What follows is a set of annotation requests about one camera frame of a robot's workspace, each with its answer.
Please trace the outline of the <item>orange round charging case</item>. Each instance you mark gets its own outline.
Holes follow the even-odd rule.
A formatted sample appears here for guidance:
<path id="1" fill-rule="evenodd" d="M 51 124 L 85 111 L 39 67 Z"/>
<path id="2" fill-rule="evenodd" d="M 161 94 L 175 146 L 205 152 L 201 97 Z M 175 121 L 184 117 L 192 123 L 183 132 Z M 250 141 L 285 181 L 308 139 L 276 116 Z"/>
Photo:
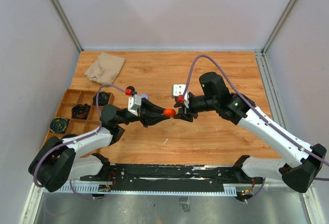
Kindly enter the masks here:
<path id="1" fill-rule="evenodd" d="M 165 109 L 165 110 L 163 111 L 163 114 L 164 114 L 165 116 L 170 117 L 170 118 L 174 118 L 175 115 L 176 115 L 176 111 L 175 111 L 174 109 Z"/>

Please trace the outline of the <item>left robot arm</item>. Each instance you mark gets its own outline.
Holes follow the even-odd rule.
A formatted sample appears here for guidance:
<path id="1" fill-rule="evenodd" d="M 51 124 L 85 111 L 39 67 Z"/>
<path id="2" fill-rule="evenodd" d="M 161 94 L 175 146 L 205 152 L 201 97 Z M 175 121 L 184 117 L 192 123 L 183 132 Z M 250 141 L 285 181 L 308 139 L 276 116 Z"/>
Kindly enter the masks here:
<path id="1" fill-rule="evenodd" d="M 170 118 L 166 109 L 145 98 L 136 102 L 130 98 L 128 104 L 124 109 L 105 105 L 100 126 L 90 132 L 71 138 L 49 138 L 28 168 L 34 184 L 55 192 L 67 181 L 87 175 L 103 181 L 110 175 L 109 166 L 97 156 L 86 157 L 86 154 L 118 142 L 125 132 L 121 124 L 139 121 L 143 127 L 149 127 Z"/>

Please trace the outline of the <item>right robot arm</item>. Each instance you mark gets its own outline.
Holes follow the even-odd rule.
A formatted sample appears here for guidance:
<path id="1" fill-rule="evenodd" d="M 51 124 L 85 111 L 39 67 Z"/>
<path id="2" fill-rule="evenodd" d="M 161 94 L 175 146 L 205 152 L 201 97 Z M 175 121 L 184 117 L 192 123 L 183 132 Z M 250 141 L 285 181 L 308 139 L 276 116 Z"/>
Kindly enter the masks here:
<path id="1" fill-rule="evenodd" d="M 203 95 L 194 96 L 185 84 L 174 84 L 172 96 L 178 108 L 176 119 L 193 122 L 198 114 L 215 111 L 222 119 L 256 135 L 280 156 L 260 159 L 241 156 L 233 169 L 233 177 L 244 183 L 253 177 L 282 180 L 299 193 L 306 193 L 322 168 L 326 148 L 311 145 L 272 121 L 245 95 L 231 93 L 222 76 L 207 72 L 199 78 Z"/>

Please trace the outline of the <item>black round charging case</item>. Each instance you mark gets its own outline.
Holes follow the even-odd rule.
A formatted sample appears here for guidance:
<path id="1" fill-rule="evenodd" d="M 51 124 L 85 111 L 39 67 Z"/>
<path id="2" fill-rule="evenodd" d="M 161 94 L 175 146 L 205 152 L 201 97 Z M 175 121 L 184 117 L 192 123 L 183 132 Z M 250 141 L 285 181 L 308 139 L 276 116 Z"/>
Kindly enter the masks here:
<path id="1" fill-rule="evenodd" d="M 125 94 L 127 96 L 133 96 L 135 95 L 137 92 L 135 91 L 135 88 L 133 86 L 128 86 L 125 90 Z"/>

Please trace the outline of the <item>beige folded cloth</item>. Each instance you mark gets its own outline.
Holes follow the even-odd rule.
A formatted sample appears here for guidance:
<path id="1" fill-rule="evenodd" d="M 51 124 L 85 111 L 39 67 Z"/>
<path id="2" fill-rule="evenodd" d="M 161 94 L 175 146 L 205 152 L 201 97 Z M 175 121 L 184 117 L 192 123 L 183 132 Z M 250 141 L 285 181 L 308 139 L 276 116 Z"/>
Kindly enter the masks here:
<path id="1" fill-rule="evenodd" d="M 124 64 L 125 58 L 102 52 L 85 71 L 84 75 L 92 82 L 112 84 L 121 72 Z"/>

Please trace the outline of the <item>wooden compartment tray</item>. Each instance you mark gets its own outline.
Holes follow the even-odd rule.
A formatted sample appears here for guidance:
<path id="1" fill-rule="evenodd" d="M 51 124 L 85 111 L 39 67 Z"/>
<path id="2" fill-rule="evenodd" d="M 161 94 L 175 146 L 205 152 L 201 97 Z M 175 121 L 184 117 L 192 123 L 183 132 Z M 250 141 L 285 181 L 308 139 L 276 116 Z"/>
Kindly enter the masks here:
<path id="1" fill-rule="evenodd" d="M 67 89 L 44 140 L 52 137 L 71 138 L 97 129 L 99 117 L 95 96 L 95 91 Z"/>

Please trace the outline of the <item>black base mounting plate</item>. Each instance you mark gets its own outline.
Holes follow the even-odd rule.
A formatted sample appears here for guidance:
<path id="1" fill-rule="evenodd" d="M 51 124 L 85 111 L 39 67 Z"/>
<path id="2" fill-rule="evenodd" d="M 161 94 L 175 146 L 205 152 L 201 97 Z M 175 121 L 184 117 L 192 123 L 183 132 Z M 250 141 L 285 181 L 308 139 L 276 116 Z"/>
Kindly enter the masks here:
<path id="1" fill-rule="evenodd" d="M 220 192 L 224 184 L 262 183 L 235 166 L 179 164 L 110 164 L 81 181 L 111 182 L 113 190 L 143 192 Z"/>

